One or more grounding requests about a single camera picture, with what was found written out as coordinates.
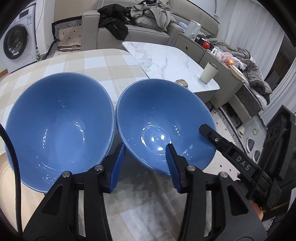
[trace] white wall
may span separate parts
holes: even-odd
[[[54,37],[52,23],[54,22],[55,0],[37,0],[35,12],[35,30],[37,47],[40,54],[45,54]]]
[[[96,6],[97,0],[57,0],[54,21],[80,16],[87,10],[97,9]]]

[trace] sofa armrest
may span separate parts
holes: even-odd
[[[170,23],[167,26],[167,30],[168,30],[168,35],[170,36],[168,40],[168,46],[174,46],[177,41],[177,37],[179,33],[183,33],[183,29],[175,23]]]
[[[96,49],[100,14],[87,11],[82,14],[81,51]]]

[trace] black cable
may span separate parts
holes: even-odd
[[[0,136],[2,137],[7,149],[9,151],[13,170],[15,173],[15,214],[17,220],[17,231],[22,236],[22,212],[21,212],[21,201],[22,201],[22,194],[21,194],[21,186],[20,186],[20,169],[17,161],[17,155],[15,153],[15,149],[12,145],[12,142],[0,123]]]

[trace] washing machine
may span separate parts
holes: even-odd
[[[0,57],[9,73],[37,61],[35,7],[24,9],[0,40]]]

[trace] washing machine door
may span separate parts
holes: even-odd
[[[22,55],[28,42],[28,31],[23,25],[13,26],[6,33],[3,50],[7,58],[16,59]]]

